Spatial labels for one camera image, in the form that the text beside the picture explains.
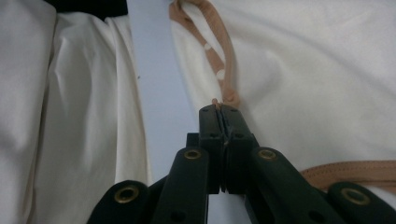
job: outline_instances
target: brass grommet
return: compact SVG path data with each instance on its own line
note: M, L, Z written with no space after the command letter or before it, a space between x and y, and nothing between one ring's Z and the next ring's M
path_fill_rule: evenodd
M135 185L130 185L117 190L114 194L114 200L117 203L129 203L137 198L139 195L139 188Z
M201 158L201 156L202 156L201 152L196 149L191 149L184 153L184 157L189 160L196 160Z
M357 205L367 205L370 203L370 198L357 189L344 188L341 189L341 194L348 201Z
M268 149L263 149L259 151L259 156L267 161L273 161L276 159L276 154L275 152L268 150Z

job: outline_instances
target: beige webbing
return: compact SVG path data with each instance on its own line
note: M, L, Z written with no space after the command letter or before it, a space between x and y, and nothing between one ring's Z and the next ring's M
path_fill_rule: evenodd
M182 0L175 0L169 7L170 18L188 30L205 50L206 58L218 78L223 103L238 107L240 99L232 87L233 46L227 30L212 4L206 0L184 0L196 5L222 47L225 62L210 47L198 31L192 19L182 9ZM376 186L396 193L396 161L347 161L313 167L301 172L303 177L318 189L327 189L340 181L351 181L362 185Z
M396 161L337 162L312 167L301 174L318 189L326 190L334 183L349 181L396 194Z
M181 1L175 0L169 7L170 18L173 21L181 24L186 30L195 36L195 38L204 48L206 58L218 79L223 103L233 107L238 107L240 103L239 95L232 86L233 45L231 44L230 37L228 36L227 30L225 29L219 13L215 10L213 5L206 0L185 1L196 5L201 10L207 24L221 45L225 56L225 62L222 61L220 56L209 45L209 43L207 43L205 38L198 31L190 16L187 15L187 13L181 7Z

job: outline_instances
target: cream fabric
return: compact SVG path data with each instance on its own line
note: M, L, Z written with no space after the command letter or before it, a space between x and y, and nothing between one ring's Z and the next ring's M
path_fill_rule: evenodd
M85 223L149 180L128 17L0 4L0 223Z
M395 4L211 2L233 42L241 111L262 146L280 150L299 170L396 159ZM183 8L221 54L202 13ZM173 30L198 111L208 104L203 79L216 80L205 49L178 23Z

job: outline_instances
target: tan strap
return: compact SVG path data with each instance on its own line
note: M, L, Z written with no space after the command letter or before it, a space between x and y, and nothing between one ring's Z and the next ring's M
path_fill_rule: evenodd
M301 174L312 186L322 190L334 183L349 181L396 194L396 161L337 162L312 167Z
M185 0L186 2L196 5L204 15L207 24L212 30L214 36L218 40L224 52L225 62L222 61L216 51L207 43L205 38L201 35L194 22L189 15L181 7L181 2L175 0L169 7L169 15L171 20L178 22L186 30L188 30L201 44L205 50L205 55L210 63L210 66L216 75L220 89L223 103L238 107L240 99L238 93L232 86L232 72L233 72L233 45L227 30L219 16L219 13L206 0Z

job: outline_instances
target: black metal frame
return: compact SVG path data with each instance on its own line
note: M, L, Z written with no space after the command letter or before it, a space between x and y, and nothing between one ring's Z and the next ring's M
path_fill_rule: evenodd
M189 223L207 220L208 194L244 194L252 223L396 223L396 212L362 186L313 188L275 149L260 147L235 108L208 105L200 132L188 133L171 171L149 188L113 186L88 223Z

